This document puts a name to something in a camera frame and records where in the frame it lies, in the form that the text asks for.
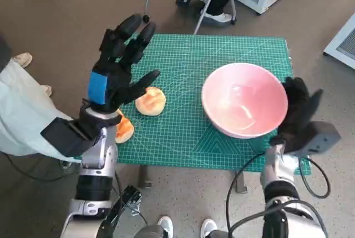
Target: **gray sleeve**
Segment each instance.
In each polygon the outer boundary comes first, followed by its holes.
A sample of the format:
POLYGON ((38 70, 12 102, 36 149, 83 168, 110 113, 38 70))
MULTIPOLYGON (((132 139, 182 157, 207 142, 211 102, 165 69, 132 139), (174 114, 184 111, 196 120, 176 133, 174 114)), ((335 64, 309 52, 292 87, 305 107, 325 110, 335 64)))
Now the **gray sleeve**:
POLYGON ((168 238, 168 233, 165 233, 160 225, 149 225, 142 228, 134 238, 168 238))
POLYGON ((5 39, 0 35, 0 72, 6 67, 11 59, 11 49, 5 39))

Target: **black shoe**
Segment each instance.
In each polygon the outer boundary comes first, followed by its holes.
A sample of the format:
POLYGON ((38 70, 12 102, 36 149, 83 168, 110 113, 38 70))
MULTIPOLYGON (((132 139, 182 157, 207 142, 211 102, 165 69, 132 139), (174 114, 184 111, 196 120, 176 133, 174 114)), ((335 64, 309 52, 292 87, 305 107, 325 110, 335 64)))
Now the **black shoe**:
POLYGON ((179 8, 187 8, 190 5, 190 1, 191 0, 176 0, 175 4, 179 7, 179 8))

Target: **blue label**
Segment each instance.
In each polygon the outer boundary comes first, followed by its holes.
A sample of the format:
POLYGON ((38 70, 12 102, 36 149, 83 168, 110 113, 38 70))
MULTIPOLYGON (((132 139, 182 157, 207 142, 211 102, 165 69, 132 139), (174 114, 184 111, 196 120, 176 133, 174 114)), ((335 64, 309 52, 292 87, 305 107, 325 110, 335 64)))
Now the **blue label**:
POLYGON ((99 73, 91 72, 88 87, 89 100, 104 105, 106 103, 106 87, 107 77, 99 73))

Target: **gray floor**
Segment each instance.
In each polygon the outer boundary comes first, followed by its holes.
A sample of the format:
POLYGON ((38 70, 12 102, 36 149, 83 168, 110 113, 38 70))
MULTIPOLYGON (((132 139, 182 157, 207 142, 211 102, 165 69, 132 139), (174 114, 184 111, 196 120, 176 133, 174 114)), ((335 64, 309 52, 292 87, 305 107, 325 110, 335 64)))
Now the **gray floor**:
MULTIPOLYGON (((150 15, 161 33, 192 33, 195 20, 189 10, 178 10, 175 0, 151 0, 150 15)), ((85 97, 89 71, 98 57, 98 47, 107 27, 126 16, 141 12, 145 0, 0 0, 0 32, 14 53, 29 51, 34 61, 28 68, 37 81, 54 88, 57 107, 75 116, 85 97)), ((355 12, 355 0, 281 0, 258 17, 237 3, 239 21, 225 29, 202 27, 201 34, 285 37, 295 75, 312 90, 325 95, 316 119, 333 122, 341 142, 316 159, 332 182, 327 200, 315 200, 298 180, 303 199, 315 204, 330 237, 355 237, 355 71, 322 51, 345 21, 355 12)), ((19 158, 19 165, 38 176, 58 174, 57 162, 47 158, 19 158)), ((0 236, 58 237, 65 211, 73 194, 75 177, 41 184, 19 176, 0 157, 0 236)), ((226 229, 225 197, 232 175, 228 171, 154 167, 154 188, 144 192, 143 214, 149 223, 168 214, 174 221, 175 237, 199 237, 203 219, 212 217, 226 229)), ((136 166, 124 166, 124 184, 136 182, 136 166)), ((246 174, 249 193, 231 198, 232 221, 263 209, 258 174, 246 174)), ((311 179, 324 191, 317 171, 311 179)), ((138 217, 126 214, 116 237, 132 237, 142 227, 138 217)), ((262 220, 236 232, 239 237, 260 237, 262 220)))

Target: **pink bowl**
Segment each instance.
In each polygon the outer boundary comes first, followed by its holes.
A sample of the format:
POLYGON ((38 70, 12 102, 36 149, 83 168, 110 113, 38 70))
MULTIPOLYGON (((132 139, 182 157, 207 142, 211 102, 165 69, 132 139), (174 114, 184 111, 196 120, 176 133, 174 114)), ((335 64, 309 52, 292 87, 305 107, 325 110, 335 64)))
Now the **pink bowl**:
POLYGON ((202 105, 219 131, 248 139, 276 129, 286 116, 288 101, 281 82, 268 70, 232 63, 208 76, 202 105))

